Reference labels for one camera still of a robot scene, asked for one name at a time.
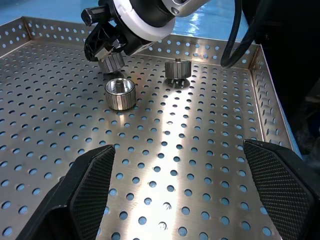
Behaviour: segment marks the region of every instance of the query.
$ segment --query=metal cylinder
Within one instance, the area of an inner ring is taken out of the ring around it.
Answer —
[[[164,64],[165,77],[168,79],[186,79],[191,76],[191,61],[167,61]]]
[[[111,109],[130,109],[137,103],[135,83],[126,78],[112,79],[105,85],[105,98]]]
[[[98,64],[103,73],[110,74],[120,70],[125,65],[125,61],[121,53],[117,52],[106,56],[103,60],[100,60]]]

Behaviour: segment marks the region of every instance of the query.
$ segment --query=black cable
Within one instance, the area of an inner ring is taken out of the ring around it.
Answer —
[[[270,9],[271,3],[272,3],[272,0],[260,1],[255,12],[255,17],[252,20],[248,30],[246,31],[240,45],[230,56],[232,48],[236,41],[238,31],[239,31],[241,14],[242,14],[242,0],[234,0],[235,12],[234,12],[232,29],[231,29],[231,33],[220,62],[223,68],[228,69],[232,67],[246,53],[246,51],[248,50],[248,48],[250,47],[251,43],[255,38],[256,32],[260,29],[260,27],[264,23],[264,20],[267,17],[267,13]]]

